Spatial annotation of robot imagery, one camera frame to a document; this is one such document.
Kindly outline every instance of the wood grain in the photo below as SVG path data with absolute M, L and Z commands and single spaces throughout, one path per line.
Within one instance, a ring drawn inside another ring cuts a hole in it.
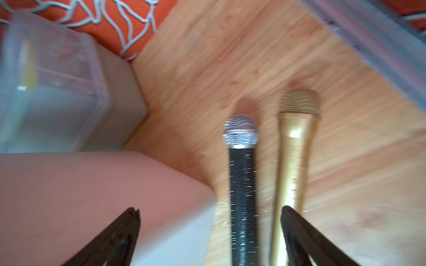
M 124 149 L 210 185 L 208 266 L 230 265 L 225 121 L 254 118 L 262 265 L 281 95 L 317 90 L 305 217 L 362 265 L 422 265 L 426 117 L 296 0 L 180 0 L 133 64 L 150 115 Z

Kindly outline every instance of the microphone handle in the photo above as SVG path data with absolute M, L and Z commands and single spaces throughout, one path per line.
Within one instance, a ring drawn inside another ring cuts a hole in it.
M 287 265 L 287 250 L 281 227 L 281 210 L 292 207 L 301 213 L 308 179 L 309 154 L 319 115 L 280 114 L 279 173 L 272 225 L 271 266 Z
M 258 266 L 254 149 L 229 149 L 232 266 Z

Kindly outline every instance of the silver microphone grille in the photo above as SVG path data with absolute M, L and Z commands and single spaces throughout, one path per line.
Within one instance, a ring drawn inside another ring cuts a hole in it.
M 258 140 L 256 125 L 248 115 L 235 115 L 226 121 L 223 138 L 230 146 L 255 145 Z

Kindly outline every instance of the gold microphone grille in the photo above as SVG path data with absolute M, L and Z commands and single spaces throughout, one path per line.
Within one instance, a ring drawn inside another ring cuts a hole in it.
M 282 97 L 280 109 L 282 113 L 320 114 L 320 97 L 313 90 L 291 90 Z

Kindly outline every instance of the translucent plastic box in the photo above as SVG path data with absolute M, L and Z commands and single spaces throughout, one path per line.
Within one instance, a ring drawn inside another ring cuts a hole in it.
M 0 153 L 118 150 L 147 115 L 126 61 L 35 14 L 14 15 L 0 59 Z

